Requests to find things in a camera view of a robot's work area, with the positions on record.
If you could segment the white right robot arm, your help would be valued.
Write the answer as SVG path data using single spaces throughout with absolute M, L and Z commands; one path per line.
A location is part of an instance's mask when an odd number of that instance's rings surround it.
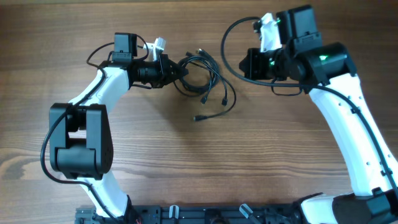
M 349 172 L 352 192 L 301 199 L 308 223 L 397 220 L 397 160 L 368 109 L 346 47 L 325 45 L 309 5 L 265 14 L 253 23 L 261 45 L 239 64 L 250 80 L 295 80 L 326 119 Z

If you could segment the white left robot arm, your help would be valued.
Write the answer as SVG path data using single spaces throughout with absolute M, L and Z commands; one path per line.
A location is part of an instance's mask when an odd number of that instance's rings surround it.
M 166 41 L 161 37 L 145 43 L 146 54 L 138 57 L 139 39 L 137 34 L 115 33 L 114 49 L 96 65 L 95 79 L 77 97 L 49 110 L 42 170 L 54 182 L 82 186 L 94 204 L 77 209 L 75 223 L 142 222 L 111 171 L 114 147 L 108 115 L 132 87 L 162 88 L 188 70 L 163 53 Z

